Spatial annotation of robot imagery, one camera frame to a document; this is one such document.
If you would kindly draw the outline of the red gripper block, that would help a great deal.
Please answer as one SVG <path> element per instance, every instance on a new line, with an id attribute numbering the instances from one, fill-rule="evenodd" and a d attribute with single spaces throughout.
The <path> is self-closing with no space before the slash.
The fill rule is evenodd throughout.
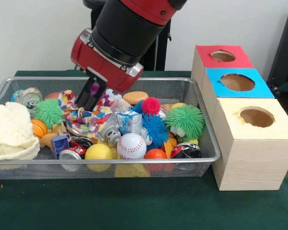
<path id="1" fill-rule="evenodd" d="M 90 112 L 93 111 L 107 87 L 122 94 L 134 85 L 144 70 L 140 63 L 128 67 L 104 56 L 90 41 L 92 32 L 90 28 L 84 29 L 75 40 L 71 52 L 72 62 L 101 78 L 97 80 L 96 77 L 89 77 L 77 98 L 77 107 L 84 107 Z"/>

